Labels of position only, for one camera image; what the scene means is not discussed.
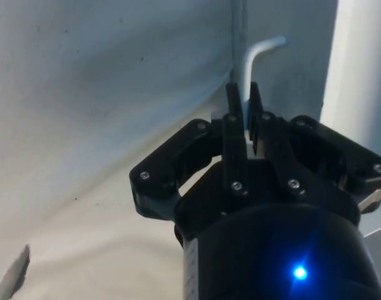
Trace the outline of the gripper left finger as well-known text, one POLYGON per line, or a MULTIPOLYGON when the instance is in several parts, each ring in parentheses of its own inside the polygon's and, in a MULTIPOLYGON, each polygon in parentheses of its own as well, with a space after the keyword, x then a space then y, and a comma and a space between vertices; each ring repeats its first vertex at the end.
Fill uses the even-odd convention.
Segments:
POLYGON ((246 141, 240 93, 235 83, 225 86, 228 113, 220 119, 193 119, 130 171, 138 214, 172 220, 181 199, 179 188, 213 157, 223 163, 222 190, 231 197, 248 194, 246 141))

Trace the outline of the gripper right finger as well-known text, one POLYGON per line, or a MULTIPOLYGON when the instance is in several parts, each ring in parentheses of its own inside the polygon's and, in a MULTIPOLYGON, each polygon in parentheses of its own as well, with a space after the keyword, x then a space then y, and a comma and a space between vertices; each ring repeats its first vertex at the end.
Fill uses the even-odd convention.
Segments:
POLYGON ((303 203, 371 213, 381 205, 381 156, 308 116, 290 121, 264 110, 250 87, 248 125, 283 191, 303 203))

